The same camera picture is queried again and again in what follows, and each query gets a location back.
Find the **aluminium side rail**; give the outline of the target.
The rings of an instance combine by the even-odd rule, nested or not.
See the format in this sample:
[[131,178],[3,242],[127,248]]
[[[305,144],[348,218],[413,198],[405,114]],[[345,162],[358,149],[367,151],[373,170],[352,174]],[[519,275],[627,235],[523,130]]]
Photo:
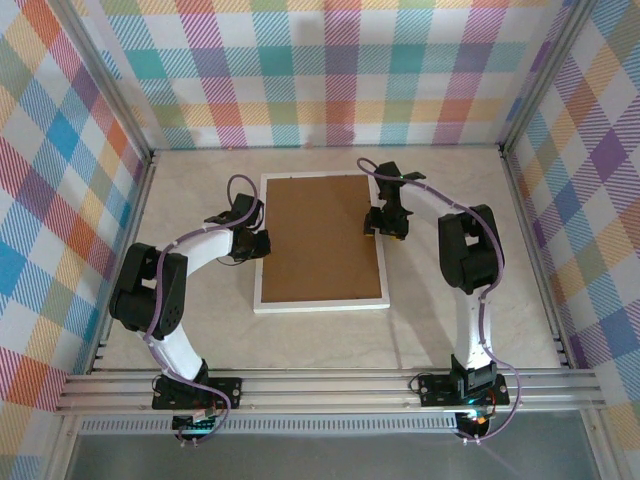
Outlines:
[[124,230],[123,243],[116,257],[117,262],[114,264],[114,277],[110,281],[108,289],[106,290],[106,303],[102,306],[100,316],[96,322],[96,327],[89,346],[87,358],[81,369],[82,374],[91,374],[93,372],[94,363],[99,357],[98,350],[108,340],[112,324],[112,319],[109,313],[110,298],[116,286],[120,270],[124,263],[126,252],[129,246],[135,241],[138,234],[142,216],[144,214],[145,206],[156,172],[157,160],[159,159],[159,156],[160,154],[158,152],[152,151],[150,153],[150,156],[145,159],[145,164],[141,175],[141,183],[139,185],[135,201],[132,203],[131,214],[129,216],[126,229]]
[[498,153],[500,155],[501,166],[504,171],[511,196],[513,198],[516,216],[526,245],[529,262],[531,263],[533,275],[541,297],[543,309],[560,366],[562,368],[574,369],[576,367],[575,358],[571,350],[571,346],[568,343],[566,331],[562,324],[561,315],[555,301],[551,283],[546,276],[542,254],[537,244],[537,238],[526,210],[525,198],[519,189],[516,174],[511,167],[504,149],[499,147]]

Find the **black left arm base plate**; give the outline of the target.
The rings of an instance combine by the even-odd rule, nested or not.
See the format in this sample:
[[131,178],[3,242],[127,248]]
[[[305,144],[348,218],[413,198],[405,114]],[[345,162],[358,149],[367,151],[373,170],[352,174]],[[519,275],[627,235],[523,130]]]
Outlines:
[[[208,378],[207,386],[222,392],[229,399],[232,409],[239,407],[242,393],[241,378]],[[199,410],[226,407],[226,401],[220,394],[187,385],[165,375],[159,375],[153,380],[152,390],[153,410]]]

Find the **long aluminium mounting rail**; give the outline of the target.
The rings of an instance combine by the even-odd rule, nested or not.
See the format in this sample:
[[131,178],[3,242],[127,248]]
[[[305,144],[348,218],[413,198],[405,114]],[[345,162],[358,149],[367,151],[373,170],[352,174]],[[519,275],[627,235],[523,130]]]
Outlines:
[[[242,381],[238,414],[414,413],[422,410],[415,369],[214,370]],[[149,414],[154,370],[95,371],[70,376],[58,400],[59,414]],[[602,408],[594,372],[523,369],[504,375],[510,403],[521,411]]]

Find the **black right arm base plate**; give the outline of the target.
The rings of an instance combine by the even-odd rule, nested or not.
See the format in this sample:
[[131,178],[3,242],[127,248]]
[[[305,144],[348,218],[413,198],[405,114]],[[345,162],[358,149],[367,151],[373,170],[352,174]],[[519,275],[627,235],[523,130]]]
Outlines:
[[462,378],[451,374],[420,374],[417,394],[422,407],[508,406],[509,391],[505,377],[498,374],[492,383],[466,390]]

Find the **aluminium corner post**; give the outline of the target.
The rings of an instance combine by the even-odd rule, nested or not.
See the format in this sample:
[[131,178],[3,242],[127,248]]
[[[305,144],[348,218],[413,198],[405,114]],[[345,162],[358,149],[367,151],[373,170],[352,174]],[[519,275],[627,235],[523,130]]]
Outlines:
[[524,135],[535,110],[550,88],[552,81],[555,79],[597,3],[598,0],[572,1],[567,17],[559,29],[559,34],[549,47],[547,56],[541,62],[541,69],[535,77],[535,82],[528,95],[522,100],[521,106],[516,111],[504,138],[498,143],[501,153],[506,157],[509,157],[515,151],[515,147]]
[[121,123],[124,132],[145,162],[150,163],[153,159],[153,149],[149,146],[124,95],[104,63],[98,48],[91,39],[71,0],[47,1],[86,64],[87,71]]

